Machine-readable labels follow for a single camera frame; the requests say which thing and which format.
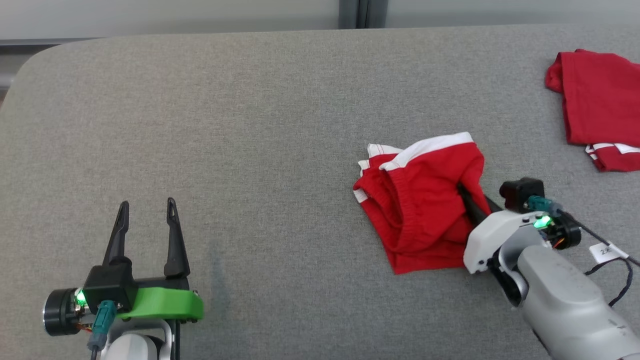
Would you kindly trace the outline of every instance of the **black cable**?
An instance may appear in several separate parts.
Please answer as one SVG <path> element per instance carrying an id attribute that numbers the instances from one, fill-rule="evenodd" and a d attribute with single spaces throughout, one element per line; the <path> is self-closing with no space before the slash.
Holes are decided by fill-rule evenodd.
<path id="1" fill-rule="evenodd" d="M 611 245 L 610 242 L 608 242 L 607 240 L 605 240 L 602 236 L 596 234 L 593 230 L 591 230 L 590 228 L 586 227 L 583 223 L 579 222 L 578 220 L 576 220 L 573 215 L 567 213 L 564 210 L 558 209 L 557 210 L 558 213 L 560 213 L 561 215 L 565 215 L 567 216 L 571 221 L 575 222 L 576 225 L 578 225 L 579 227 L 582 228 L 582 230 L 585 230 L 589 235 L 593 236 L 594 238 L 596 238 L 596 240 L 598 240 L 599 242 L 605 244 L 606 246 Z M 636 260 L 633 256 L 628 255 L 627 260 L 631 261 L 635 266 L 640 267 L 640 261 Z"/>
<path id="2" fill-rule="evenodd" d="M 611 306 L 611 307 L 613 307 L 613 305 L 615 305 L 618 301 L 620 301 L 620 299 L 622 299 L 622 297 L 625 296 L 625 294 L 627 293 L 627 291 L 631 287 L 631 283 L 634 280 L 634 269 L 631 267 L 631 263 L 629 263 L 629 261 L 627 261 L 626 259 L 616 258 L 616 259 L 613 259 L 613 260 L 605 261 L 604 263 L 597 264 L 591 270 L 589 270 L 586 273 L 584 273 L 584 275 L 589 276 L 589 275 L 595 273 L 596 271 L 598 271 L 599 269 L 601 269 L 606 264 L 612 263 L 614 261 L 624 261 L 625 265 L 627 266 L 628 275 L 627 275 L 627 283 L 626 283 L 625 287 L 622 288 L 622 290 L 620 290 L 620 292 L 618 293 L 617 297 L 615 297 L 613 300 L 611 300 L 609 302 L 609 306 Z"/>

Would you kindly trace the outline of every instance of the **gray fabric surface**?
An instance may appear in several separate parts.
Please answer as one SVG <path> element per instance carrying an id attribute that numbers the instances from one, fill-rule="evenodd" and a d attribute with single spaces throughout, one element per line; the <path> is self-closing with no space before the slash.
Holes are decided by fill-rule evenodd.
<path id="1" fill-rule="evenodd" d="M 488 275 L 394 276 L 351 193 L 369 142 L 469 131 L 482 185 L 522 176 L 640 255 L 640 173 L 564 140 L 558 51 L 640 61 L 640 28 L 497 26 L 144 36 L 30 59 L 0 109 L 3 358 L 86 359 L 41 309 L 102 260 L 120 201 L 134 275 L 160 275 L 175 197 L 206 318 L 183 359 L 546 359 Z M 579 268 L 587 239 L 564 252 Z M 624 267 L 594 276 L 607 298 Z M 616 309 L 640 329 L 635 284 Z"/>

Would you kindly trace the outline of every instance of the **white label tag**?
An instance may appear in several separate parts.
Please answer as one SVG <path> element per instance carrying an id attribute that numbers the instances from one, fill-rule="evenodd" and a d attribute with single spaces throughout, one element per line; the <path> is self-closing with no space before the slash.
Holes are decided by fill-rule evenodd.
<path id="1" fill-rule="evenodd" d="M 591 251 L 591 255 L 593 255 L 593 258 L 598 264 L 602 264 L 616 258 L 626 259 L 628 257 L 626 252 L 618 249 L 618 247 L 613 244 L 607 246 L 603 243 L 598 243 L 594 246 L 590 246 L 589 251 Z"/>

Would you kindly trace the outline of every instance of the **cable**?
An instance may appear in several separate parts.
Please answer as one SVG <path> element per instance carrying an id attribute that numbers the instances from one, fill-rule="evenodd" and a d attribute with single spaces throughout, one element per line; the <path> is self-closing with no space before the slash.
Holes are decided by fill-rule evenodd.
<path id="1" fill-rule="evenodd" d="M 606 246 L 610 246 L 611 243 L 608 242 L 607 240 L 605 240 L 602 236 L 596 234 L 593 230 L 591 230 L 590 228 L 588 228 L 587 226 L 585 226 L 583 223 L 579 222 L 578 220 L 576 220 L 573 215 L 567 213 L 564 210 L 557 210 L 560 214 L 562 215 L 566 215 L 569 219 L 571 219 L 571 221 L 575 222 L 579 227 L 582 228 L 582 230 L 585 230 L 589 235 L 593 236 L 594 238 L 596 238 L 596 240 L 598 240 L 599 242 L 605 244 Z M 629 257 L 627 258 L 627 260 L 631 261 L 635 266 L 640 267 L 640 261 L 636 260 L 633 256 L 629 255 Z"/>
<path id="2" fill-rule="evenodd" d="M 94 355 L 97 355 L 98 351 L 102 351 L 106 345 L 107 333 L 113 325 L 117 311 L 118 308 L 112 300 L 103 300 L 98 306 L 98 312 L 95 314 L 95 320 L 91 326 L 91 336 L 86 344 L 86 347 L 92 351 L 92 360 L 95 359 Z"/>
<path id="3" fill-rule="evenodd" d="M 606 264 L 612 263 L 614 261 L 624 261 L 625 265 L 627 266 L 628 275 L 627 275 L 627 283 L 626 283 L 625 287 L 622 288 L 622 290 L 620 290 L 620 292 L 618 293 L 617 297 L 615 297 L 613 300 L 611 300 L 609 302 L 609 306 L 611 306 L 611 307 L 613 307 L 613 305 L 615 305 L 618 301 L 620 301 L 620 299 L 622 299 L 622 297 L 625 296 L 625 294 L 627 293 L 627 291 L 631 287 L 631 283 L 634 280 L 634 269 L 631 267 L 631 263 L 629 263 L 629 261 L 627 261 L 626 259 L 616 258 L 616 259 L 613 259 L 613 260 L 605 261 L 604 263 L 597 264 L 591 270 L 589 270 L 586 273 L 584 273 L 584 275 L 589 276 L 589 275 L 595 273 L 596 271 L 598 271 L 599 269 L 601 269 Z"/>
<path id="4" fill-rule="evenodd" d="M 91 325 L 83 325 L 83 324 L 81 324 L 81 323 L 77 323 L 77 324 L 76 324 L 76 327 L 77 327 L 78 329 L 80 329 L 80 330 L 84 330 L 84 331 L 86 331 L 86 332 L 91 333 Z"/>
<path id="5" fill-rule="evenodd" d="M 558 245 L 560 245 L 560 243 L 563 241 L 564 241 L 564 238 L 561 238 L 560 240 L 558 240 L 558 242 L 554 245 L 554 249 L 558 247 Z"/>

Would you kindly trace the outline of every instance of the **gray robot arm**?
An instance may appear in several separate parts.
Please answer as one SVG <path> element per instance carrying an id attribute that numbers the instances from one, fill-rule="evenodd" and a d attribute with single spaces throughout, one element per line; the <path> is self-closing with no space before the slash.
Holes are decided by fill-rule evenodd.
<path id="1" fill-rule="evenodd" d="M 504 183 L 500 194 L 507 209 L 488 216 L 477 211 L 464 189 L 460 192 L 476 224 L 465 249 L 467 270 L 494 275 L 552 359 L 640 360 L 640 340 L 629 324 L 558 252 L 580 242 L 580 226 L 544 199 L 541 181 Z M 535 211 L 544 206 L 529 199 L 553 206 Z"/>
<path id="2" fill-rule="evenodd" d="M 529 285 L 520 310 L 552 359 L 640 359 L 640 340 L 629 324 L 558 251 L 529 246 L 518 271 Z"/>

